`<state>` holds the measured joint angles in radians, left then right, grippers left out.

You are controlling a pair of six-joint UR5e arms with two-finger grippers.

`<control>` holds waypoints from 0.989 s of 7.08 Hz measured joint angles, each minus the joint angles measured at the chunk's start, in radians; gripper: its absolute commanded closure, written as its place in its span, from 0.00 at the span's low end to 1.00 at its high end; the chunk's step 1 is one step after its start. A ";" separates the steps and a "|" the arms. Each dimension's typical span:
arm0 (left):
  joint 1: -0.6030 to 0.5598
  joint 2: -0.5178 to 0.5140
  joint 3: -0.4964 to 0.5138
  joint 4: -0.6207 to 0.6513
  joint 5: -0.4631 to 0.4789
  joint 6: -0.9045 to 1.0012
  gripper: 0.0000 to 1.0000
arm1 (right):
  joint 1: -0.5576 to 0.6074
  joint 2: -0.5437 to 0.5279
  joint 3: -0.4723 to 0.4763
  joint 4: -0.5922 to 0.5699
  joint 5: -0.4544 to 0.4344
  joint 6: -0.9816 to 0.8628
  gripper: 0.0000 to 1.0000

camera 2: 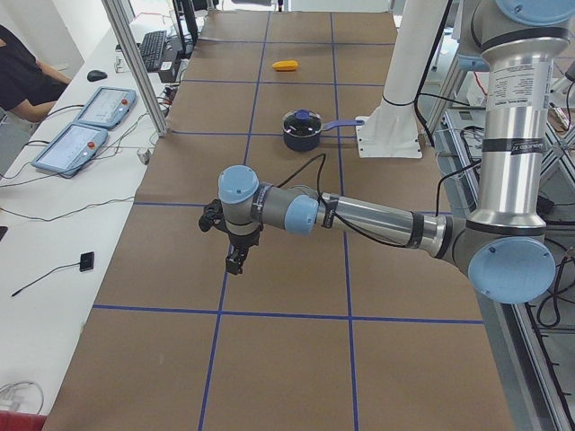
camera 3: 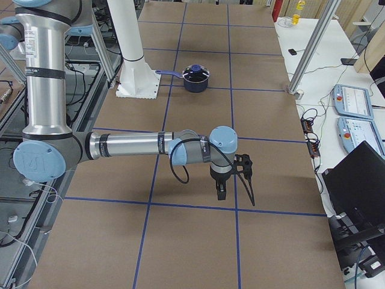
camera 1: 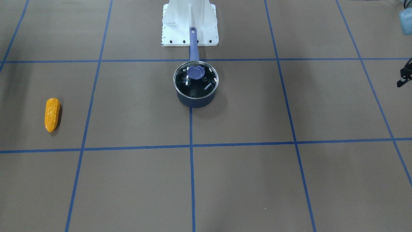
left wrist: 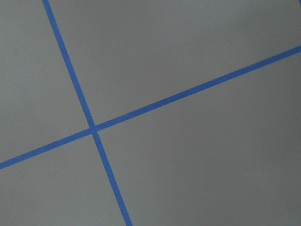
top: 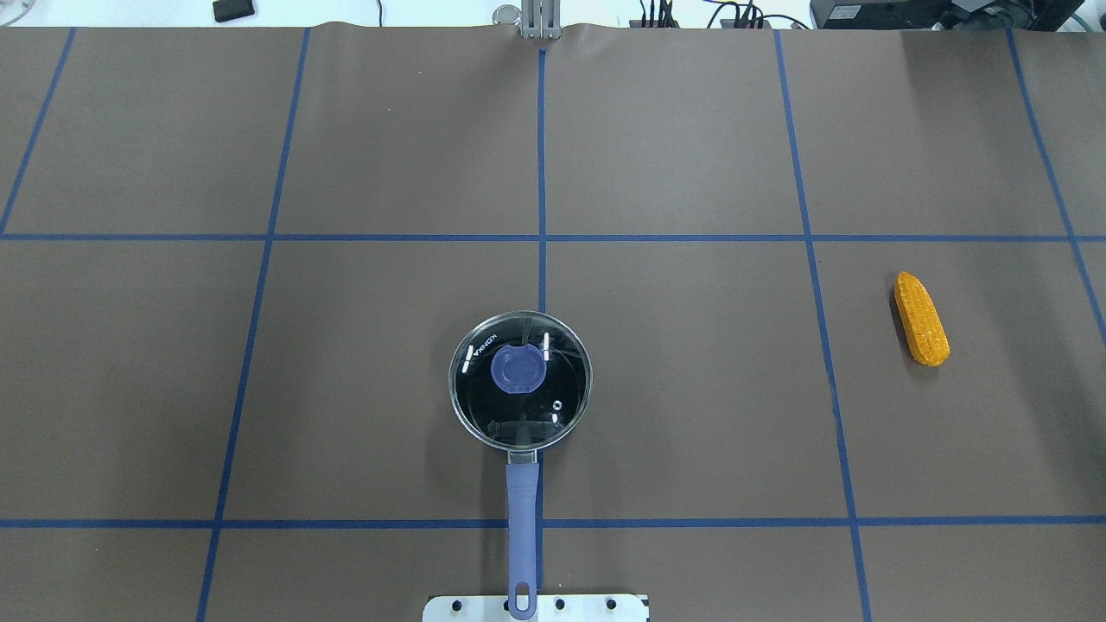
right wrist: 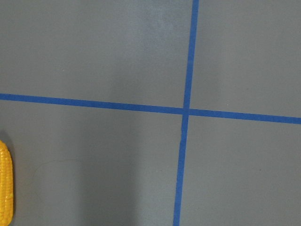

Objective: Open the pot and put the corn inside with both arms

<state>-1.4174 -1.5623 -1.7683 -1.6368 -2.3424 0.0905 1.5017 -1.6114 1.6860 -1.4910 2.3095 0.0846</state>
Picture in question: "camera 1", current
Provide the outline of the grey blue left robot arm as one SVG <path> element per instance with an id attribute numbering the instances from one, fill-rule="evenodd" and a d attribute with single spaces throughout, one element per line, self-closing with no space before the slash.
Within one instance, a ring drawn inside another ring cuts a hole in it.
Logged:
<path id="1" fill-rule="evenodd" d="M 401 1 L 404 10 L 399 13 L 400 26 L 403 35 L 412 35 L 412 1 L 402 0 Z M 397 81 L 396 85 L 398 88 L 405 85 L 412 79 L 412 59 L 410 58 L 405 66 L 400 70 L 400 80 Z"/>

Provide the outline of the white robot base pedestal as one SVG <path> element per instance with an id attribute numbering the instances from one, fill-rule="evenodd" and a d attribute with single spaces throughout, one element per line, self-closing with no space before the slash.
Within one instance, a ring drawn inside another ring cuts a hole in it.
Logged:
<path id="1" fill-rule="evenodd" d="M 162 46 L 189 46 L 192 27 L 199 46 L 219 44 L 216 6 L 209 0 L 170 0 L 162 13 Z"/>

